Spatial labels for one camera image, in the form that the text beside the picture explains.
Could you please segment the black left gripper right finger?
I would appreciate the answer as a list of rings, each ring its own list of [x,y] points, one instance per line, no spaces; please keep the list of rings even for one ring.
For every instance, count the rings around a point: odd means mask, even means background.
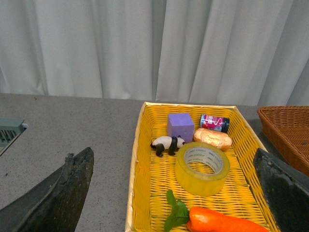
[[[309,230],[309,177],[258,148],[253,165],[264,198],[282,232]]]

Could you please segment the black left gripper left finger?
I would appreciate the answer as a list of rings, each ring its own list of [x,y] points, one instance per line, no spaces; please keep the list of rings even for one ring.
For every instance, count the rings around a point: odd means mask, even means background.
[[[2,232],[73,232],[89,190],[94,167],[90,147],[65,163],[0,211]]]

